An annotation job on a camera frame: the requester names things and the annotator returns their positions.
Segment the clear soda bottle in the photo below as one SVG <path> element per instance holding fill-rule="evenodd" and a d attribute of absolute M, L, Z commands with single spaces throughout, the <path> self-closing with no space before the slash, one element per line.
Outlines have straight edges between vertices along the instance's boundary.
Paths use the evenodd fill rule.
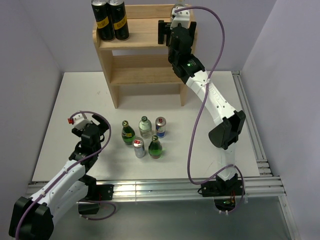
<path fill-rule="evenodd" d="M 171 8 L 170 17 L 174 18 L 175 17 L 175 10 L 179 9 L 179 8 L 184 8 L 184 7 L 186 7 L 185 0 L 177 0 L 176 3 L 174 4 L 174 6 Z"/>

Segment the aluminium rail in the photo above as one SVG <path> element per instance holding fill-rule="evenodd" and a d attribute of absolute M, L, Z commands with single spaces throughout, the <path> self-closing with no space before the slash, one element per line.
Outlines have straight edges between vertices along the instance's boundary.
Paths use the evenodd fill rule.
<path fill-rule="evenodd" d="M 200 185 L 194 185 L 187 179 L 156 180 L 98 180 L 99 187 L 112 185 L 107 196 L 115 203 L 125 202 L 161 202 L 203 200 Z M 247 198 L 284 197 L 287 195 L 280 177 L 246 177 L 244 189 Z"/>
<path fill-rule="evenodd" d="M 242 83 L 240 71 L 231 72 L 233 81 L 239 96 L 240 104 L 246 114 L 246 124 L 248 129 L 248 134 L 251 140 L 253 151 L 255 154 L 259 174 L 261 177 L 272 177 L 272 171 L 267 160 L 261 138 L 258 133 L 258 129 L 250 108 L 250 104 Z"/>

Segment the right aluminium rail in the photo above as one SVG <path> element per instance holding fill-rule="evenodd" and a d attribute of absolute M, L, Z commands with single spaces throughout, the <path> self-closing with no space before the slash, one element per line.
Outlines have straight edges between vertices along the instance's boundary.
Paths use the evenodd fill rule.
<path fill-rule="evenodd" d="M 261 138 L 258 133 L 258 129 L 250 108 L 250 104 L 242 83 L 240 71 L 231 72 L 233 81 L 239 96 L 240 104 L 246 114 L 246 124 L 248 129 L 248 134 L 251 140 L 253 151 L 255 154 L 259 174 L 261 177 L 272 177 L 272 171 L 267 160 Z"/>

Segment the green bottle yellow label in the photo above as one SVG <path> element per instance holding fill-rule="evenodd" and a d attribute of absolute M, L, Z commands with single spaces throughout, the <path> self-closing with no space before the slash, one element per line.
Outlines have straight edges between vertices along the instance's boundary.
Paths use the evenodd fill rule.
<path fill-rule="evenodd" d="M 122 122 L 122 131 L 121 131 L 122 140 L 126 145 L 132 145 L 133 141 L 136 138 L 134 129 L 129 125 L 127 120 Z"/>

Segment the right black tall can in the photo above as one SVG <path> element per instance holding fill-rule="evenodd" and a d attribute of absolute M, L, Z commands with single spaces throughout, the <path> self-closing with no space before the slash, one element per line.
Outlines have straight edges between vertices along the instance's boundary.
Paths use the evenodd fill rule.
<path fill-rule="evenodd" d="M 108 4 L 115 38 L 125 41 L 130 37 L 125 2 L 123 0 L 109 0 Z"/>

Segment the clear bottle green cap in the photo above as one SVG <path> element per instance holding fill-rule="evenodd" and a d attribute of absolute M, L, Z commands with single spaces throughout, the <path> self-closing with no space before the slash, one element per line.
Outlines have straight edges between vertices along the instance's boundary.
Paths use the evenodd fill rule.
<path fill-rule="evenodd" d="M 140 135 L 142 138 L 147 139 L 152 136 L 152 123 L 147 118 L 147 116 L 141 117 L 141 120 L 138 124 L 138 128 L 139 128 Z"/>

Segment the front aluminium rail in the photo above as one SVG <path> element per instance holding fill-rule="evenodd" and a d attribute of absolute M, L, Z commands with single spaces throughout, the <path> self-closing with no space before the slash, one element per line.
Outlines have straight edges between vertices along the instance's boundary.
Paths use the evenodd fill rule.
<path fill-rule="evenodd" d="M 107 196 L 115 203 L 125 202 L 161 202 L 203 200 L 200 185 L 194 185 L 187 179 L 156 180 L 98 180 L 99 187 L 112 185 Z M 247 198 L 284 197 L 287 195 L 280 177 L 246 177 L 244 189 Z"/>

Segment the green glass bottle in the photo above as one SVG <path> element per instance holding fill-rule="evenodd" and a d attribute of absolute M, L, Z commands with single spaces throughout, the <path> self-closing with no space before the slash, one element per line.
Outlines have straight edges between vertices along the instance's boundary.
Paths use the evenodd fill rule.
<path fill-rule="evenodd" d="M 163 153 L 163 146 L 157 135 L 153 135 L 148 147 L 148 153 L 153 159 L 159 159 Z"/>

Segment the left black tall can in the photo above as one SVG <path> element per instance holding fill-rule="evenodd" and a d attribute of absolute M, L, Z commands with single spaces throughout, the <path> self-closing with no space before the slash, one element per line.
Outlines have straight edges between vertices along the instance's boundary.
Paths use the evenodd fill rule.
<path fill-rule="evenodd" d="M 115 38 L 110 19 L 110 10 L 107 0 L 92 0 L 91 7 L 95 17 L 97 32 L 103 41 L 109 42 Z"/>

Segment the blue silver energy can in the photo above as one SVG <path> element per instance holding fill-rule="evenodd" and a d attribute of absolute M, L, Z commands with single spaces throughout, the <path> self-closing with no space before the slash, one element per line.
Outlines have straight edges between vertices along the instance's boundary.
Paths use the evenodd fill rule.
<path fill-rule="evenodd" d="M 155 133 L 159 138 L 163 138 L 166 134 L 167 121 L 164 117 L 157 117 L 155 120 Z"/>

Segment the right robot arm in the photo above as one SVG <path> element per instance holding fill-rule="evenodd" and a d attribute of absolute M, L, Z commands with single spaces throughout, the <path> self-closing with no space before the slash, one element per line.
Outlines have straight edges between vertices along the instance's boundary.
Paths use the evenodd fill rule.
<path fill-rule="evenodd" d="M 210 80 L 200 60 L 192 54 L 197 23 L 192 21 L 188 27 L 181 23 L 158 21 L 158 44 L 168 47 L 168 62 L 173 72 L 202 101 L 201 109 L 210 113 L 214 127 L 208 133 L 210 142 L 219 150 L 220 169 L 215 175 L 216 189 L 222 195 L 229 194 L 238 181 L 235 149 L 242 132 L 246 115 L 237 111 L 222 96 Z"/>

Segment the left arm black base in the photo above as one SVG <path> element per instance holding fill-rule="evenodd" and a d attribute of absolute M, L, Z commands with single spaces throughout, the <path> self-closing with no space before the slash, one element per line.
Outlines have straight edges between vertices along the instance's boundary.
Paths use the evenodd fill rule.
<path fill-rule="evenodd" d="M 110 201 L 113 199 L 114 185 L 113 184 L 97 184 L 95 181 L 88 184 L 88 193 L 85 196 L 87 201 Z M 100 210 L 101 203 L 79 203 L 78 213 L 80 215 L 96 215 Z"/>

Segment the wooden three-tier shelf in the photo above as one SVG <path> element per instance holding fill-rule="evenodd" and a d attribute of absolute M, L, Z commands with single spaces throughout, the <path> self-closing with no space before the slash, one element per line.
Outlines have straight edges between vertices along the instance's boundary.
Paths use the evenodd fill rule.
<path fill-rule="evenodd" d="M 174 4 L 126 5 L 129 39 L 104 41 L 93 25 L 92 39 L 115 108 L 125 85 L 178 85 L 180 104 L 187 101 L 187 87 L 168 62 L 168 48 L 158 43 L 158 21 L 169 22 Z"/>

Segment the silver can red tab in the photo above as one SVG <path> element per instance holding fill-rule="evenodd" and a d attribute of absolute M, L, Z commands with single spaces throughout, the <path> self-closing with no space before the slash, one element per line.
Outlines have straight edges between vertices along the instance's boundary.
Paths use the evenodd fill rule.
<path fill-rule="evenodd" d="M 145 144 L 144 140 L 140 137 L 136 137 L 132 142 L 134 153 L 137 158 L 143 158 L 145 156 Z"/>

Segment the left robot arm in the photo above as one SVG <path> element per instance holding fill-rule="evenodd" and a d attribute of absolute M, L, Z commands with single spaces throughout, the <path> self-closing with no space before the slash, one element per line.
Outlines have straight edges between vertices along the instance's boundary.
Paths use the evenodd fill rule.
<path fill-rule="evenodd" d="M 59 219 L 78 201 L 98 196 L 97 180 L 87 173 L 108 145 L 111 125 L 102 115 L 87 111 L 70 116 L 71 132 L 80 138 L 63 168 L 32 196 L 14 204 L 8 234 L 16 240 L 48 240 Z"/>

